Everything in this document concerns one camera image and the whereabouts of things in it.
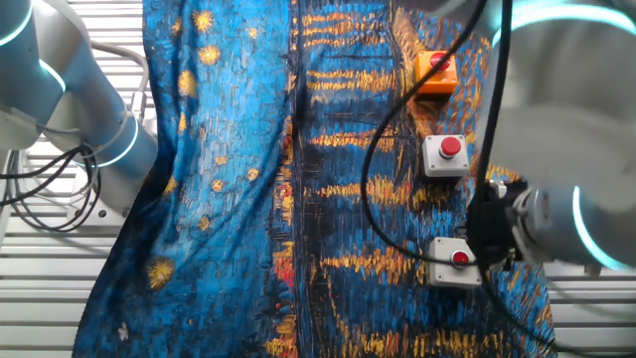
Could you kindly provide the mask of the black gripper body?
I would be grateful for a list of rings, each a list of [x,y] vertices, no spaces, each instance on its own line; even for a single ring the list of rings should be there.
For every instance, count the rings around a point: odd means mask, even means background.
[[[526,181],[489,181],[468,206],[467,220],[481,219],[485,247],[482,267],[510,269],[523,259],[513,235],[514,202],[527,190]]]

